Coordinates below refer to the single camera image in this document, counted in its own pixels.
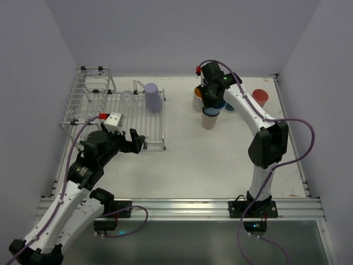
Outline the aluminium mounting rail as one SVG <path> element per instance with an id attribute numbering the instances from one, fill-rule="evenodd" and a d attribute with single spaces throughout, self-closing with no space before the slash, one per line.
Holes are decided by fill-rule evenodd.
<path id="1" fill-rule="evenodd" d="M 149 221 L 236 221 L 229 213 L 229 199 L 126 199 L 148 210 Z M 276 206 L 245 221 L 323 221 L 319 199 L 275 198 Z"/>

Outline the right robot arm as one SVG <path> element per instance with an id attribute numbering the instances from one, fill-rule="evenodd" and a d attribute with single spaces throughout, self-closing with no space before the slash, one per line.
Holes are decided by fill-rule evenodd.
<path id="1" fill-rule="evenodd" d="M 268 115 L 234 72 L 225 74 L 221 70 L 220 62 L 206 60 L 196 68 L 196 74 L 201 78 L 199 89 L 204 108 L 209 110 L 222 103 L 229 104 L 253 135 L 248 147 L 254 166 L 252 183 L 243 200 L 229 201 L 230 218 L 276 218 L 278 213 L 271 194 L 273 168 L 287 152 L 287 123 Z"/>

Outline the purple plastic cup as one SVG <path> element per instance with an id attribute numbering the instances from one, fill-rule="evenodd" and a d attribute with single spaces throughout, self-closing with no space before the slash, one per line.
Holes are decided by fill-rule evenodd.
<path id="1" fill-rule="evenodd" d="M 155 83 L 145 85 L 145 106 L 150 112 L 158 112 L 161 109 L 162 100 Z"/>

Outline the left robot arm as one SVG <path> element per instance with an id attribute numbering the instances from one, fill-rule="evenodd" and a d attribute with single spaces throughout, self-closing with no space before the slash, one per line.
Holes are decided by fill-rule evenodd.
<path id="1" fill-rule="evenodd" d="M 9 247 L 13 260 L 20 264 L 61 264 L 63 253 L 72 241 L 96 218 L 122 217 L 133 205 L 118 207 L 114 195 L 95 188 L 104 174 L 104 167 L 117 155 L 141 151 L 145 141 L 135 129 L 131 140 L 117 126 L 101 124 L 81 144 L 74 163 L 66 167 L 62 188 L 30 233 L 14 240 Z"/>

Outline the pink plastic cup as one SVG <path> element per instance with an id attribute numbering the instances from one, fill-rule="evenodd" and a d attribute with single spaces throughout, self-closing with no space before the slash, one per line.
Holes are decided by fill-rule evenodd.
<path id="1" fill-rule="evenodd" d="M 269 99 L 268 93 L 263 89 L 255 89 L 252 92 L 254 100 L 263 108 Z"/>

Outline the dark blue ceramic mug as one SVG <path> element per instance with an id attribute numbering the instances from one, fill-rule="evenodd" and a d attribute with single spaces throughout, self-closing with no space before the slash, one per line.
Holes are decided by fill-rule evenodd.
<path id="1" fill-rule="evenodd" d="M 234 108 L 229 103 L 226 103 L 225 109 L 230 112 L 234 111 Z"/>

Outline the beige plastic cup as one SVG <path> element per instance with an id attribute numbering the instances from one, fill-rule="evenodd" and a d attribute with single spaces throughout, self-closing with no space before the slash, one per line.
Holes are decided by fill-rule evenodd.
<path id="1" fill-rule="evenodd" d="M 204 112 L 202 112 L 202 118 L 201 118 L 202 127 L 206 130 L 211 130 L 214 127 L 218 119 L 218 116 L 219 114 L 209 116 L 209 115 L 206 115 Z"/>

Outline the blue plastic cup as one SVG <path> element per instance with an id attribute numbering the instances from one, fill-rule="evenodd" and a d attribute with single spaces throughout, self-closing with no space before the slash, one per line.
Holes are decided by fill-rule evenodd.
<path id="1" fill-rule="evenodd" d="M 209 107 L 209 108 L 203 107 L 202 112 L 207 116 L 213 117 L 213 116 L 219 115 L 219 113 L 223 109 L 223 107 L 224 107 L 224 105 L 222 105 L 222 104 L 214 106 L 214 107 Z"/>

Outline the floral white mug orange inside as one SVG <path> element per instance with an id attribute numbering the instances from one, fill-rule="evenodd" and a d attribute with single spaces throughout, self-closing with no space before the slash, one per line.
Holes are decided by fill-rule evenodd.
<path id="1" fill-rule="evenodd" d="M 192 99 L 192 108 L 193 108 L 193 110 L 195 110 L 197 112 L 202 112 L 203 106 L 204 105 L 202 102 L 200 89 L 199 89 L 199 87 L 196 87 L 194 89 L 194 94 L 193 94 L 193 99 Z"/>

